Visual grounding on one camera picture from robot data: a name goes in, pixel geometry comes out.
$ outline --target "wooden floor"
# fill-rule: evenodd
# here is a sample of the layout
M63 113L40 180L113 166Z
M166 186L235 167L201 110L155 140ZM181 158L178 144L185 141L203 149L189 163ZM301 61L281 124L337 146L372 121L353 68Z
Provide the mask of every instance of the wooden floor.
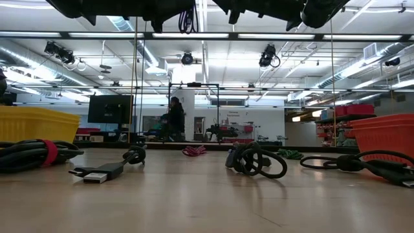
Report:
M123 152L88 149L63 166L0 175L0 232L414 232L414 190L368 173L288 161L274 181L226 169L226 152L166 150L147 151L145 167L128 164L103 184L67 173Z

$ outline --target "black screen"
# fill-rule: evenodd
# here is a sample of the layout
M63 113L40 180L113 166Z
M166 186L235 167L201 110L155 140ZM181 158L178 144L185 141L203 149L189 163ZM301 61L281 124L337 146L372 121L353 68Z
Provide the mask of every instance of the black screen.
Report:
M89 102L89 123L129 124L131 96L91 96Z

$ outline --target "shelf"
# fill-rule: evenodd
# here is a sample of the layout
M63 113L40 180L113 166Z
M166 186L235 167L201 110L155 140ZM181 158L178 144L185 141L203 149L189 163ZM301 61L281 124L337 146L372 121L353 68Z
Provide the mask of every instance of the shelf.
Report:
M376 117L376 115L346 115L346 116L338 116L336 117L336 122L341 122L343 120L361 120L361 119L367 119L367 118L373 118ZM326 123L333 123L334 119L326 119L326 120L317 120L315 123L317 124L326 124Z

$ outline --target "ceiling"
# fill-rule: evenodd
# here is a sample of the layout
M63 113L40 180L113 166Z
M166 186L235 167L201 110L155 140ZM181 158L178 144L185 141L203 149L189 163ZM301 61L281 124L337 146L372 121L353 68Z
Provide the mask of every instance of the ceiling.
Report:
M374 1L373 4L355 17L356 12L369 0L351 0L346 5L345 12L337 13L332 19L333 33L382 33L407 34L414 31L412 19L414 16L414 1L405 3L408 11L378 13L381 10L396 10L401 6L401 0ZM5 7L5 4L47 6L42 0L37 1L2 1L0 0L0 21L3 22L0 30L37 30L37 31L96 31L111 32L116 28L107 17L99 16L96 26L92 26L83 18L69 19L55 9L34 10L25 8ZM236 25L228 24L228 16L212 1L208 1L206 32L285 32L286 22L272 17L258 18L257 14L246 12L241 14ZM178 32L178 16L167 20L163 26L164 32ZM152 32L150 24L138 18L139 32ZM331 33L331 24L328 22L322 28L314 29L302 25L291 32ZM102 42L93 40L54 40L58 45L73 50L77 58L81 58L87 68L84 71L73 70L77 74L90 79L100 85L110 85L113 81L120 81L122 85L130 85L132 70L133 46L128 41L106 41L102 63L110 65L110 74L102 75L99 68L102 58ZM13 42L47 58L44 53L46 40L44 39L13 39ZM258 61L261 53L269 42L266 41L207 41L208 46L208 77L210 83L219 83L227 86L244 86L255 83L263 87L311 87L315 80L332 72L332 56L334 69L351 61L363 53L363 48L370 43L309 43L274 41L276 50L280 50L281 66L267 70L263 74ZM146 41L146 47L159 58L169 63L169 68L180 66L179 58L183 52L191 52L196 60L202 62L201 41ZM404 62L411 62L411 56ZM137 67L137 76L145 80L144 85L166 85L167 76L149 75L142 70L143 63ZM196 80L203 82L201 64L194 65L197 71ZM387 67L386 72L396 69ZM376 75L375 72L365 72L357 77L349 77L363 82Z

